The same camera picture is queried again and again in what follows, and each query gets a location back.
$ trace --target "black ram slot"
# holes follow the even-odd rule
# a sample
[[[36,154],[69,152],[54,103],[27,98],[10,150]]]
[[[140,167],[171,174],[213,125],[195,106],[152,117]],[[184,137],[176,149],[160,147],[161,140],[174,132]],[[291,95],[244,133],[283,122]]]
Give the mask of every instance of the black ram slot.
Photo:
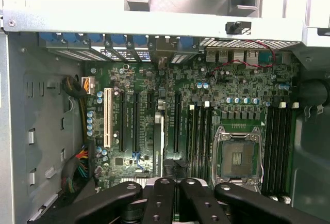
[[[126,139],[126,94],[119,93],[119,152],[124,152],[124,140]]]
[[[140,93],[133,93],[133,147],[132,152],[139,152],[140,130]]]
[[[263,159],[263,195],[285,194],[292,110],[270,107],[267,115],[265,155]]]
[[[181,123],[181,94],[175,94],[174,105],[174,153],[179,152],[179,135],[180,135],[180,123]]]
[[[199,129],[199,139],[198,139],[198,153],[196,155],[196,159],[198,160],[198,174],[197,177],[202,178],[203,174],[203,158],[204,158],[204,135],[205,135],[205,115],[206,110],[204,107],[201,107],[201,119],[200,119],[200,129]]]

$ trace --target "green circuit board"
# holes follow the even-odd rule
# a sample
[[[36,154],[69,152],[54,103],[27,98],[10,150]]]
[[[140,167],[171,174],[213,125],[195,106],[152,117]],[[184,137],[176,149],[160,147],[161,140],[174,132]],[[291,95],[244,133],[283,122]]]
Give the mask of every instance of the green circuit board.
[[[186,65],[168,63],[167,68],[161,70],[152,63],[86,64],[86,75],[95,78],[95,94],[87,98],[87,111],[95,112],[93,135],[89,140],[95,139],[96,146],[105,150],[105,155],[97,153],[95,159],[95,167],[102,168],[101,189],[132,178],[145,182],[147,178],[160,176],[161,172],[155,171],[159,164],[155,155],[161,154],[160,150],[155,153],[155,144],[159,142],[155,113],[164,117],[161,159],[181,159],[186,163],[189,177],[210,183],[213,140],[220,125],[227,132],[236,133],[250,133],[258,127],[263,155],[267,126],[265,103],[289,102],[299,63],[293,60],[290,65],[257,70],[230,64],[212,76],[210,73],[215,67],[215,63],[197,58]],[[124,131],[119,134],[121,139],[113,139],[110,148],[103,146],[104,104],[98,103],[96,96],[105,88],[118,89],[119,95],[114,96],[112,103],[112,126],[114,132]],[[159,100],[164,102],[161,108]]]

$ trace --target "black pcie slot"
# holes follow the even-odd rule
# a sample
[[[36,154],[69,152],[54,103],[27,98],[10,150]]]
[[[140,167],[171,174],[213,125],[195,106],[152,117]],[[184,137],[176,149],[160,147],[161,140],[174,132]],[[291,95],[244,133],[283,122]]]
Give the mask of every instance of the black pcie slot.
[[[124,140],[126,139],[126,94],[119,93],[119,152],[124,152]]]
[[[209,179],[209,163],[210,163],[210,150],[211,150],[211,133],[212,133],[212,109],[209,108],[206,112],[206,134],[205,134],[205,157],[204,157],[204,175],[203,179]]]
[[[175,94],[174,104],[174,153],[179,152],[179,135],[180,135],[180,123],[181,123],[181,94]]]
[[[206,110],[204,107],[201,107],[201,119],[200,119],[200,129],[199,129],[199,139],[198,139],[198,154],[196,155],[196,159],[198,159],[198,167],[197,167],[197,177],[202,178],[203,174],[203,158],[204,158],[204,136],[205,136],[205,116]]]
[[[140,130],[140,93],[133,93],[133,147],[132,152],[139,152],[139,130]]]

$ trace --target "capacitor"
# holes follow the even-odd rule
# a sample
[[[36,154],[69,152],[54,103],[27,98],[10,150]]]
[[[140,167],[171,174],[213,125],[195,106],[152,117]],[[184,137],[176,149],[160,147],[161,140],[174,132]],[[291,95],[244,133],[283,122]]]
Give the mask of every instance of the capacitor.
[[[92,124],[93,123],[93,118],[87,118],[87,123]]]
[[[93,117],[93,115],[94,115],[94,112],[93,111],[89,111],[89,112],[87,112],[87,117],[88,118],[91,118],[91,117]]]
[[[119,136],[119,132],[118,131],[114,132],[113,136],[114,138],[117,138]]]
[[[98,146],[98,147],[96,148],[96,152],[97,152],[97,153],[101,153],[101,152],[102,152],[102,147]]]
[[[96,94],[96,96],[97,96],[98,98],[103,97],[103,92],[102,92],[102,91],[99,91],[99,92]]]
[[[249,98],[243,98],[242,100],[243,104],[248,104],[250,102]]]
[[[266,107],[269,107],[269,106],[270,106],[270,102],[267,102],[267,101],[264,101],[262,104],[263,104],[264,106],[266,106]]]
[[[253,104],[258,104],[259,103],[259,100],[257,98],[252,98],[251,102]]]

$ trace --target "motherboard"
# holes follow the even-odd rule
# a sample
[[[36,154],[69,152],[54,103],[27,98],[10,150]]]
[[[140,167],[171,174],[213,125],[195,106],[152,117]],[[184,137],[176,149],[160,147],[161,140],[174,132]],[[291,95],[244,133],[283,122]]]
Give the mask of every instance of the motherboard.
[[[164,67],[86,63],[94,88],[87,97],[88,139],[96,142],[101,189],[132,180],[144,186],[151,177],[193,177],[209,185],[242,181],[259,191],[275,177],[273,165],[266,165],[274,160],[273,134],[285,136],[290,126],[275,127],[274,116],[291,122],[299,63],[218,66],[205,55]],[[290,158],[283,163],[278,154],[275,160],[286,167]]]

